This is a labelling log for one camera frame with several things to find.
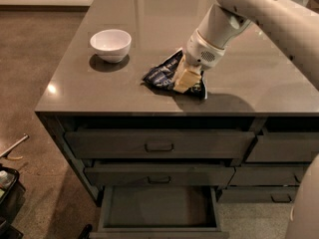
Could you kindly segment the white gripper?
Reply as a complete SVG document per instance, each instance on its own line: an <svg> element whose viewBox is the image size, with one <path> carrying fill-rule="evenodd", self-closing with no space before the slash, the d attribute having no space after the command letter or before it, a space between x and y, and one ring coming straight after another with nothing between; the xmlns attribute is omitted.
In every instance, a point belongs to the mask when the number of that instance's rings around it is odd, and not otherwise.
<svg viewBox="0 0 319 239"><path fill-rule="evenodd" d="M172 82L173 89L179 93L186 92L201 79L200 70L184 68L186 60L190 65L201 66L203 70L215 67L225 54L223 40L213 39L207 41L199 32L194 30L185 46L183 55L174 72Z"/></svg>

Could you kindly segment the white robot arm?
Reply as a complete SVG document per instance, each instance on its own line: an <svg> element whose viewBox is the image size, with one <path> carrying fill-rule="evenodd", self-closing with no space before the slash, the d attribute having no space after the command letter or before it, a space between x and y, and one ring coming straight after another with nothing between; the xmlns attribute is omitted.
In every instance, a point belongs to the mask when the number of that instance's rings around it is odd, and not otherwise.
<svg viewBox="0 0 319 239"><path fill-rule="evenodd" d="M173 89L184 93L198 83L251 23L319 89L319 15L291 0L216 0L187 41Z"/></svg>

